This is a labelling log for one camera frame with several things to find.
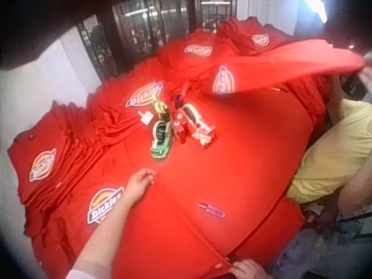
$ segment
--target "orange and yellow logo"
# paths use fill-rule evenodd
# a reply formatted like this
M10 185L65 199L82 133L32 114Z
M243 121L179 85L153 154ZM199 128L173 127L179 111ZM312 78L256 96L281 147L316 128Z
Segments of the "orange and yellow logo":
M124 187L119 189L104 188L99 190L92 198L89 209L88 209L88 224L98 223L105 219L107 213L109 213L114 204L119 200Z
M260 45L261 47L265 47L269 44L270 39L268 34L256 34L252 36L252 41L256 45Z
M189 45L185 48L185 52L190 52L199 56L209 56L212 54L212 47L201 45Z
M152 102L152 95L159 96L163 89L163 83L149 83L140 89L136 90L135 93L130 97L126 103L126 108L129 106L145 106Z
M234 76L225 66L220 67L214 80L212 91L219 95L235 92Z
M30 171L30 182L47 177L53 168L56 158L56 148L41 152L34 160Z

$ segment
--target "yellow shirt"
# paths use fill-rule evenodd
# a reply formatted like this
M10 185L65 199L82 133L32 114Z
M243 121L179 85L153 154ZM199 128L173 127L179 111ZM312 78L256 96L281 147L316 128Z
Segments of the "yellow shirt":
M341 101L342 120L305 153L287 190L297 203L333 193L364 165L372 149L372 105Z

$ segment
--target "white wall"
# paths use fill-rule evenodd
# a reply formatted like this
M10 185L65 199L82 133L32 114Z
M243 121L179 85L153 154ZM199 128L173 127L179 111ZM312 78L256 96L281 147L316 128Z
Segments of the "white wall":
M237 18L256 16L261 24L293 35L296 27L299 0L237 0Z
M55 41L39 58L10 71L0 71L0 232L27 274L42 278L30 240L23 235L24 208L17 177L6 150L14 137L32 127L53 100L85 105L88 93L101 84L76 28Z

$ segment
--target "purple marker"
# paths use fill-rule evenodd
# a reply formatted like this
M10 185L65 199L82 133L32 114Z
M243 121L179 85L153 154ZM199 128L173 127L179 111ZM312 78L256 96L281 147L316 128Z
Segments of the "purple marker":
M224 212L218 210L217 208L214 208L213 206L208 205L207 203L201 202L200 204L198 204L198 206L207 211L208 213L217 216L218 218L226 217L226 214Z

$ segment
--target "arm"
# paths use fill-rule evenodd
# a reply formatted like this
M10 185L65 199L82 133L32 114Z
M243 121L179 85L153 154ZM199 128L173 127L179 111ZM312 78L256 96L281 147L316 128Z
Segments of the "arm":
M359 78L372 93L372 52L365 55L367 66L359 73ZM361 209L363 205L372 203L372 152L364 166L360 168L341 189L338 208L341 213L349 213Z
M366 162L341 188L338 208L341 213L350 213L372 203L372 152Z
M128 213L148 185L153 184L152 170L142 169L131 176L123 196L117 201L106 219L94 231L77 258L73 269L97 279L112 278L112 267L120 244Z

